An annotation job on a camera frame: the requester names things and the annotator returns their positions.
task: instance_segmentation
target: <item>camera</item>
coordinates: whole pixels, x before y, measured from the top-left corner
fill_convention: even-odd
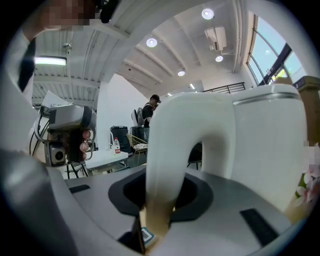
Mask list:
[[[95,7],[101,10],[100,20],[102,23],[109,23],[120,4],[121,0],[95,0]]]
[[[45,147],[45,156],[52,167],[63,166],[66,163],[66,150],[61,142],[49,142]]]

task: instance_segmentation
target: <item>ceiling light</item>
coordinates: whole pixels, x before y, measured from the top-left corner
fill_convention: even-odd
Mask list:
[[[67,59],[63,57],[39,56],[34,57],[35,64],[48,64],[48,65],[67,65]]]
[[[182,76],[185,75],[185,73],[186,73],[186,72],[184,72],[183,70],[181,70],[181,71],[178,72],[178,76],[179,76],[179,77],[182,77]]]
[[[158,44],[157,40],[154,39],[154,38],[149,38],[147,41],[146,41],[146,45],[148,47],[155,47],[156,45]]]
[[[211,20],[214,17],[214,11],[211,9],[204,9],[201,15],[204,19]]]
[[[218,57],[215,58],[215,61],[216,62],[222,62],[223,59],[224,59],[224,57],[218,56]]]

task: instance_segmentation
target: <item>white table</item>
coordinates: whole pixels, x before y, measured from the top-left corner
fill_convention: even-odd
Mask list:
[[[98,150],[92,152],[92,158],[85,161],[85,166],[87,170],[91,173],[93,169],[106,168],[109,166],[114,166],[117,163],[124,162],[124,166],[128,166],[128,153],[120,152],[114,154],[113,150]]]

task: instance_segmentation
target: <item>flower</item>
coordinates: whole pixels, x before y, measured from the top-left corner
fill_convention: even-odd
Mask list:
[[[310,164],[309,170],[303,171],[303,173],[304,173],[303,181],[305,184],[308,184],[310,181],[312,181],[312,177],[314,178],[320,177],[320,165]]]
[[[304,202],[308,203],[312,200],[312,193],[309,188],[304,188],[303,186],[298,186],[296,189],[296,192],[299,194],[300,197],[294,201],[294,203],[293,203],[294,207],[298,207],[298,206],[302,205],[302,203],[304,203]]]
[[[320,194],[320,178],[315,178],[312,182],[307,184],[306,188],[298,186],[296,192],[300,197],[294,201],[294,207],[298,207],[304,202],[308,204],[313,199],[317,199]]]
[[[311,182],[310,193],[311,193],[311,197],[313,199],[317,199],[317,197],[319,196],[319,193],[320,193],[320,178],[315,178]]]

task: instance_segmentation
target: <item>window frame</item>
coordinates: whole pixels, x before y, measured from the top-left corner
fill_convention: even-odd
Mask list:
[[[292,49],[290,48],[290,46],[285,43],[283,49],[281,50],[281,52],[278,54],[275,50],[275,48],[268,42],[268,40],[258,31],[258,22],[259,22],[259,17],[258,16],[254,16],[254,22],[253,22],[253,33],[252,33],[252,39],[251,39],[251,46],[250,46],[250,50],[249,50],[249,54],[248,54],[248,58],[247,58],[247,62],[246,65],[248,66],[251,74],[253,75],[253,78],[256,82],[257,86],[264,86],[264,85],[268,85],[270,79],[278,72],[279,69],[284,69],[284,71],[286,72],[286,74],[288,75],[288,77],[290,77],[289,72],[285,66],[285,61],[287,60],[287,58],[290,56],[290,54],[293,52]],[[257,34],[262,38],[262,40],[265,41],[265,43],[270,47],[270,49],[273,51],[273,53],[276,55],[276,60],[273,63],[273,65],[270,67],[269,74],[264,75],[259,64],[257,63],[257,61],[255,60],[255,58],[252,55],[252,52],[254,50],[255,44],[256,44],[256,37]],[[249,62],[250,59],[252,59],[254,61],[254,63],[256,64],[261,76],[262,76],[262,81],[258,81],[255,73],[253,72],[253,69],[251,68]]]

